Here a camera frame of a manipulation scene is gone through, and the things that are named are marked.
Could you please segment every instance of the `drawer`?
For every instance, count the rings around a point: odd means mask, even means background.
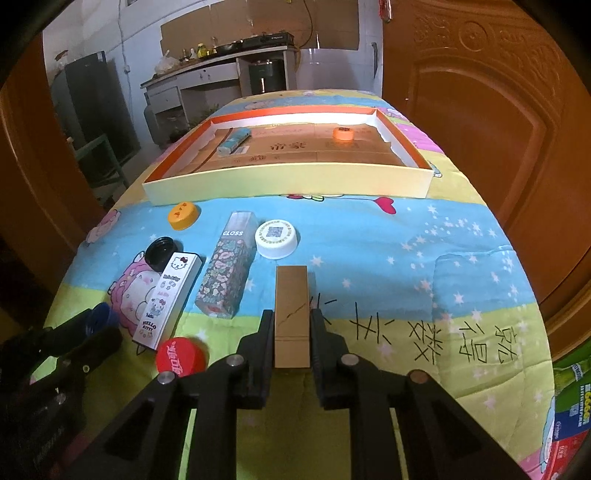
[[[178,96],[178,89],[176,87],[149,97],[152,112],[154,113],[164,112],[165,110],[170,110],[181,105],[181,99]]]
[[[177,77],[177,85],[179,89],[184,89],[237,78],[238,68],[236,62],[232,62],[182,73]]]

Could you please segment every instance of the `orange bottle cap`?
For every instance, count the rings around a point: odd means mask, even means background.
[[[349,127],[337,127],[333,130],[333,138],[344,142],[350,142],[355,136],[355,130]]]
[[[175,230],[185,230],[199,218],[199,209],[191,202],[179,203],[168,213],[168,222]]]

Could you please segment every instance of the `plastic bag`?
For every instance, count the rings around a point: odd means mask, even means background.
[[[162,75],[169,70],[180,65],[180,62],[174,57],[169,57],[170,50],[167,50],[163,57],[160,57],[160,61],[154,67],[157,75]]]

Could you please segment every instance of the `tiled wall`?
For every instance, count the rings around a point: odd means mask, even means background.
[[[372,42],[378,46],[375,78]],[[359,50],[302,50],[297,84],[300,89],[347,88],[381,95],[382,21],[378,0],[359,0]]]

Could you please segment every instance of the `metal screw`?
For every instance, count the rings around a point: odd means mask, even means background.
[[[429,375],[423,370],[413,370],[409,374],[410,380],[414,383],[423,384],[429,381]]]
[[[171,372],[170,370],[167,372],[162,372],[158,374],[158,377],[156,378],[158,378],[159,384],[166,385],[172,382],[172,380],[174,380],[174,372]]]
[[[230,365],[230,367],[239,367],[244,363],[244,357],[238,353],[235,353],[234,355],[230,355],[228,358],[226,358],[226,363]]]
[[[352,367],[353,365],[357,365],[359,363],[359,357],[354,353],[346,353],[340,358],[340,361],[343,362],[343,365]]]

